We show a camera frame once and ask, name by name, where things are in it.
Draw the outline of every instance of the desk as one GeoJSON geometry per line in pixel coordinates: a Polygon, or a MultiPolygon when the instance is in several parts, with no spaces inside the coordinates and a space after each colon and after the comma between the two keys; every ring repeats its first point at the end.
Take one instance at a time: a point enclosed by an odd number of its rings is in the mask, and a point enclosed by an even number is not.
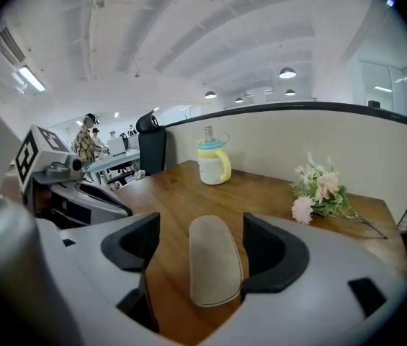
{"type": "MultiPolygon", "coordinates": [[[[198,164],[186,161],[152,177],[116,191],[135,214],[161,214],[160,244],[146,271],[153,311],[160,333],[184,345],[201,342],[239,306],[240,299],[215,308],[199,308],[189,297],[189,225],[199,216],[216,215],[228,225],[247,278],[248,257],[243,248],[243,212],[292,219],[295,197],[290,182],[232,171],[231,179],[218,186],[200,181],[198,164]]],[[[388,240],[362,223],[314,216],[312,226],[350,236],[402,275],[407,256],[397,226],[382,200],[350,195],[351,204],[388,240]]]]}
{"type": "Polygon", "coordinates": [[[91,178],[95,183],[101,184],[100,172],[105,171],[106,169],[116,167],[117,165],[126,163],[128,161],[135,161],[139,159],[139,149],[138,148],[129,148],[125,153],[118,154],[115,156],[105,156],[101,159],[97,159],[93,164],[91,164],[87,172],[90,173],[91,178]]]}

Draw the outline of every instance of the glass wall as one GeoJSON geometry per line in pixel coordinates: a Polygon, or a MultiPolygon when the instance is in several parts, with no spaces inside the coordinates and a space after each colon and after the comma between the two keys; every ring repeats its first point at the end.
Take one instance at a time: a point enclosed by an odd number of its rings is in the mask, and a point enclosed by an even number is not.
{"type": "Polygon", "coordinates": [[[407,115],[407,67],[404,69],[361,61],[364,103],[376,101],[381,109],[407,115]]]}

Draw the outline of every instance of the black partition trim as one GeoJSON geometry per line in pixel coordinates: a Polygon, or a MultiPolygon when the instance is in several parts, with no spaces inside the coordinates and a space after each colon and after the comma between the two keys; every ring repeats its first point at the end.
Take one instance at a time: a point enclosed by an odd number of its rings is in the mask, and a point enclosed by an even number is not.
{"type": "Polygon", "coordinates": [[[174,127],[175,125],[181,125],[185,123],[197,122],[199,120],[225,117],[227,115],[245,114],[250,112],[271,112],[276,110],[327,110],[332,112],[350,112],[354,114],[362,114],[370,117],[378,117],[386,120],[392,120],[393,122],[402,123],[407,125],[407,116],[398,114],[396,112],[389,112],[383,109],[375,109],[362,105],[355,104],[343,104],[340,102],[286,102],[286,103],[274,103],[274,104],[260,104],[249,107],[239,107],[229,110],[223,110],[221,112],[214,112],[210,114],[201,115],[186,120],[180,120],[179,122],[170,123],[165,127],[174,127]]]}

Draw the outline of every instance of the yellow bottle handle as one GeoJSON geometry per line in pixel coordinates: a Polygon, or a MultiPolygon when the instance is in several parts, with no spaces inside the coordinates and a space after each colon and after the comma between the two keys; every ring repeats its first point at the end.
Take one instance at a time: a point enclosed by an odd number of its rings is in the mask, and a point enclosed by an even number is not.
{"type": "Polygon", "coordinates": [[[216,156],[223,162],[224,173],[220,176],[220,180],[225,182],[231,178],[232,166],[227,154],[222,150],[216,150],[216,156]]]}

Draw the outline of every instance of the white curved partition wall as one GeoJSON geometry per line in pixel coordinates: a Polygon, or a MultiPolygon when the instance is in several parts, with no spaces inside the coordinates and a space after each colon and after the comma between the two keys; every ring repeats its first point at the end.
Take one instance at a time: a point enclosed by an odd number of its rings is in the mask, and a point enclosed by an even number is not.
{"type": "Polygon", "coordinates": [[[384,200],[398,223],[407,209],[407,118],[400,123],[395,114],[394,120],[379,117],[392,116],[383,110],[335,105],[341,109],[317,103],[315,110],[250,107],[171,124],[166,166],[197,160],[197,140],[211,125],[215,136],[230,135],[226,148],[234,169],[294,181],[294,169],[307,163],[309,151],[321,164],[330,156],[350,192],[384,200]]]}

